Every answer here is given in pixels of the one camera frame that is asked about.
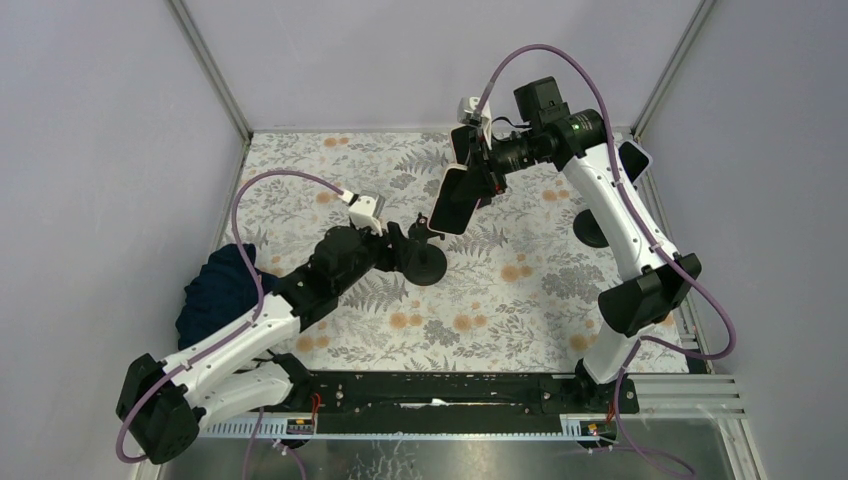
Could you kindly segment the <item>black round-base phone stand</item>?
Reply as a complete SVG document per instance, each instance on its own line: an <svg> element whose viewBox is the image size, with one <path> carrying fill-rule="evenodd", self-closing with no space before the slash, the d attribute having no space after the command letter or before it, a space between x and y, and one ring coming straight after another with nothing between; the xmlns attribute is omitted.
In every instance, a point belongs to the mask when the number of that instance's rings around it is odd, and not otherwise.
<svg viewBox="0 0 848 480"><path fill-rule="evenodd" d="M609 247L605 235L589 209L583 210L575 216L572 229L577 239L588 247L596 249Z"/></svg>

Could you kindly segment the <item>lilac-cased phone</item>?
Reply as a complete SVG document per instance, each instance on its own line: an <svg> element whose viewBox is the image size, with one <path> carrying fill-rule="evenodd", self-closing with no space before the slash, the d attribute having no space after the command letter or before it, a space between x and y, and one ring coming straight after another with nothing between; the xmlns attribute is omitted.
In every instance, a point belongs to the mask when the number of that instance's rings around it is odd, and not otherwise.
<svg viewBox="0 0 848 480"><path fill-rule="evenodd" d="M618 146L618 158L631 183L636 183L653 163L653 157L634 140L625 140Z"/></svg>

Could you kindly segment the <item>small black phone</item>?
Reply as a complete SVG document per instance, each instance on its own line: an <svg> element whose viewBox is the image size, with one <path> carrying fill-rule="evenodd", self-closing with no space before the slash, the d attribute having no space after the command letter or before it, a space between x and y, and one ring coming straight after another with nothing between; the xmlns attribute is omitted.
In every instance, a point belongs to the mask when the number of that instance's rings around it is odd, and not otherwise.
<svg viewBox="0 0 848 480"><path fill-rule="evenodd" d="M451 130L450 141L455 161L460 165L468 163L471 143L475 139L476 128L468 125L458 126Z"/></svg>

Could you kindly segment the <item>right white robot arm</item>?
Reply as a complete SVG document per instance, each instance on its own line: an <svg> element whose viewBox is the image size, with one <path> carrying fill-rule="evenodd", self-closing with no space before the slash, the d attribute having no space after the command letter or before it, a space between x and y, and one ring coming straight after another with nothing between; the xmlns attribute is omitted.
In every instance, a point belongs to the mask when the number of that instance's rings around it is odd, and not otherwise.
<svg viewBox="0 0 848 480"><path fill-rule="evenodd" d="M680 305L702 266L695 254L679 253L639 198L635 177L621 158L633 153L646 160L640 147L631 141L617 146L609 140L599 112L571 112L551 77L516 89L514 96L528 126L503 140L492 136L489 106L477 97L460 101L457 119L474 131L467 153L457 156L468 175L455 197L478 201L501 195L508 174L551 163L585 201L586 213L611 248L622 281L599 295L604 323L575 370L584 376L573 386L575 402L583 410L597 412L612 400L610 382L638 338Z"/></svg>

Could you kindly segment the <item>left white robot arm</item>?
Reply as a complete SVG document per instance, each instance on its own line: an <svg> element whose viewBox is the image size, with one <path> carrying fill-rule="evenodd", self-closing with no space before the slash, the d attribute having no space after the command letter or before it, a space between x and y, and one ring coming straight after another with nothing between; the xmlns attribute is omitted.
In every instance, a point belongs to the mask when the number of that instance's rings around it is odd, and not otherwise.
<svg viewBox="0 0 848 480"><path fill-rule="evenodd" d="M122 422L115 446L119 460L161 465L184 452L208 425L261 406L304 407L311 387L305 369L289 357L251 373L241 367L323 319L369 271L400 272L412 281L429 246L421 230L403 231L394 222L380 234L333 227L303 265L217 332L161 360L150 354L136 358L116 406Z"/></svg>

